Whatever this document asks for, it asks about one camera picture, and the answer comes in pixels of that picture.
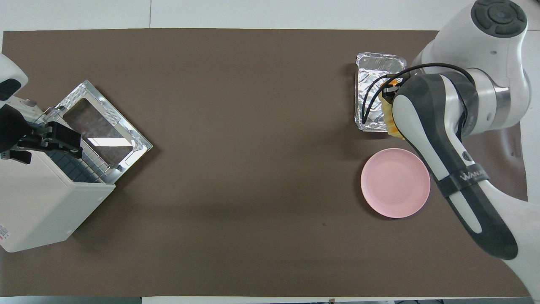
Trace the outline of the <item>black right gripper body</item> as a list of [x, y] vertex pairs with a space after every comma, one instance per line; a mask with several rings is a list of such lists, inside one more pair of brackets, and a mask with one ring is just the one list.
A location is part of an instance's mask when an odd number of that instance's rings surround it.
[[399, 84], [386, 84], [382, 87], [382, 98], [388, 103], [393, 104], [394, 98], [399, 90]]

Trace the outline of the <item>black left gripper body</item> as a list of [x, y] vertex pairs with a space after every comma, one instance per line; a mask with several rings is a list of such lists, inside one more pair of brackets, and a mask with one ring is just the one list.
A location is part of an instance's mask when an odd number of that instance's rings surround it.
[[28, 135], [28, 123], [12, 106], [0, 109], [0, 152], [10, 150], [22, 137]]

